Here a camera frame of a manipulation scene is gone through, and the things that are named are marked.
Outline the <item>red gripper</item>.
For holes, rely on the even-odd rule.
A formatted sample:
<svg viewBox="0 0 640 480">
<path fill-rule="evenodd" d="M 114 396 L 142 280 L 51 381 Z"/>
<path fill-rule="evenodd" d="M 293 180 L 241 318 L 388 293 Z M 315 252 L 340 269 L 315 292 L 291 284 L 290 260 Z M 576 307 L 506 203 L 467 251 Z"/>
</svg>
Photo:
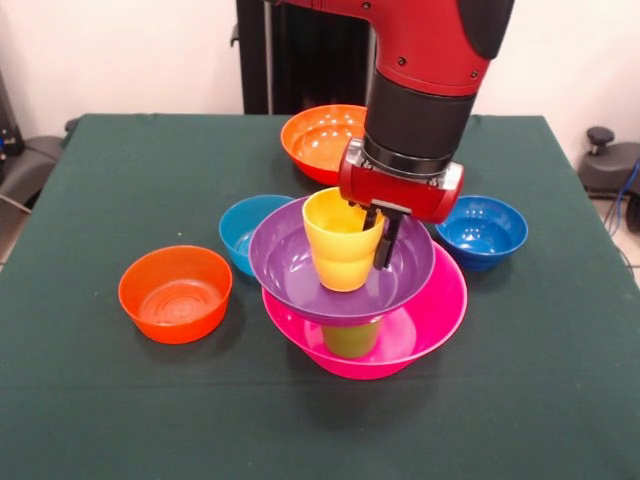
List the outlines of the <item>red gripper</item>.
<svg viewBox="0 0 640 480">
<path fill-rule="evenodd" d="M 341 197 L 365 208 L 363 231 L 387 227 L 376 248 L 373 267 L 389 267 L 401 225 L 401 214 L 431 224 L 443 222 L 458 200 L 464 184 L 464 167 L 452 162 L 427 178 L 410 178 L 375 166 L 363 150 L 363 140 L 349 140 L 339 166 Z"/>
</svg>

